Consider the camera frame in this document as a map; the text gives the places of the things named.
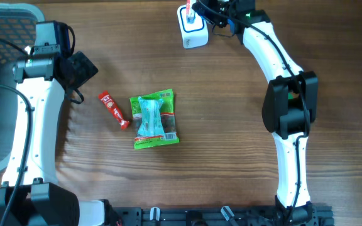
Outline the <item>small orange box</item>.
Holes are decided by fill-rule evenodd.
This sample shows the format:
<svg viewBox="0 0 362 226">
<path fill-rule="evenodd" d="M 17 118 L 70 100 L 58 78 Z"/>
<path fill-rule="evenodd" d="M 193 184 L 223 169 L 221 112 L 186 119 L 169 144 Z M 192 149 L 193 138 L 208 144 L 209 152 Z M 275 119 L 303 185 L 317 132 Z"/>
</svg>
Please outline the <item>small orange box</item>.
<svg viewBox="0 0 362 226">
<path fill-rule="evenodd" d="M 188 24 L 193 24 L 195 21 L 195 11 L 192 9 L 195 3 L 196 0 L 187 0 L 185 14 Z"/>
</svg>

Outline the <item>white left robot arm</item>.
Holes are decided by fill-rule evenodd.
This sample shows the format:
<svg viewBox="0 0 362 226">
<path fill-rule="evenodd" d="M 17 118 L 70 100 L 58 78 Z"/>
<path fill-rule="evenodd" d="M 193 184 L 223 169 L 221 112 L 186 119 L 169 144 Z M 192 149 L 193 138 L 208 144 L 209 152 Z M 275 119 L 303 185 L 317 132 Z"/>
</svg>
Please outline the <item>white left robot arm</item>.
<svg viewBox="0 0 362 226">
<path fill-rule="evenodd" d="M 17 115 L 0 187 L 0 225 L 107 224 L 105 201 L 80 201 L 58 185 L 55 171 L 63 100 L 97 72 L 81 51 L 35 53 L 15 63 Z"/>
</svg>

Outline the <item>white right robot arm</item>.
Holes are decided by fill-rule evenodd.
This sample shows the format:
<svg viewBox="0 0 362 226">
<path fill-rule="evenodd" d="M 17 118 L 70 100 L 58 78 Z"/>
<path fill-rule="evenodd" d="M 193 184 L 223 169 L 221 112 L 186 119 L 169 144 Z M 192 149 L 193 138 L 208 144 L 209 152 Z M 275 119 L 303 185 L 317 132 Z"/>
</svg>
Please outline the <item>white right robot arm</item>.
<svg viewBox="0 0 362 226">
<path fill-rule="evenodd" d="M 290 58 L 268 15 L 257 10 L 254 1 L 196 1 L 192 9 L 214 26 L 229 26 L 254 56 L 268 82 L 261 114 L 277 149 L 273 225 L 300 225 L 312 220 L 305 152 L 316 116 L 316 74 L 305 72 Z"/>
</svg>

